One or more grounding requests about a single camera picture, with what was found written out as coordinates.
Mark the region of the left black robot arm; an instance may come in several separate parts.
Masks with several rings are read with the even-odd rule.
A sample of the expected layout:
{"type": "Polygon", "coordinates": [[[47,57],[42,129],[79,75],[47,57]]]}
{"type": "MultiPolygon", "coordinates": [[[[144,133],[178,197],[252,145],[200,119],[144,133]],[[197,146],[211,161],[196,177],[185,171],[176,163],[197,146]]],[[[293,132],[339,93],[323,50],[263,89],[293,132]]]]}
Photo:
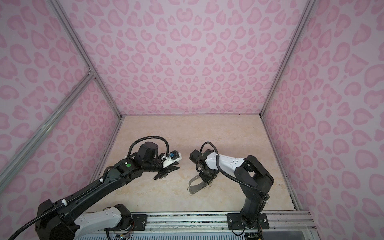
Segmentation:
{"type": "Polygon", "coordinates": [[[131,231],[132,213],[124,204],[117,204],[94,213],[86,211],[98,201],[141,177],[144,172],[156,173],[162,179],[179,169],[182,155],[178,151],[158,153],[153,142],[142,144],[138,152],[106,168],[103,175],[76,193],[55,203],[48,200],[39,205],[35,231],[41,240],[74,240],[98,230],[131,231]]]}

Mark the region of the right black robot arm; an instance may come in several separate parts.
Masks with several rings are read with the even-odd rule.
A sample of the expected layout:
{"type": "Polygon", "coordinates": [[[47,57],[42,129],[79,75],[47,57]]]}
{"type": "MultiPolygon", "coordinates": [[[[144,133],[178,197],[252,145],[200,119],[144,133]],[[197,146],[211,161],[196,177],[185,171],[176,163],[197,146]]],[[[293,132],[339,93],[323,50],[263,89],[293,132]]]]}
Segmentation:
{"type": "Polygon", "coordinates": [[[274,184],[274,178],[260,161],[249,155],[246,158],[234,158],[219,155],[214,150],[190,153],[190,160],[198,172],[197,179],[202,182],[193,185],[189,182],[188,191],[194,195],[208,187],[219,173],[238,183],[246,196],[240,211],[240,221],[247,229],[262,229],[266,221],[262,219],[263,209],[268,201],[269,191],[274,184]]]}

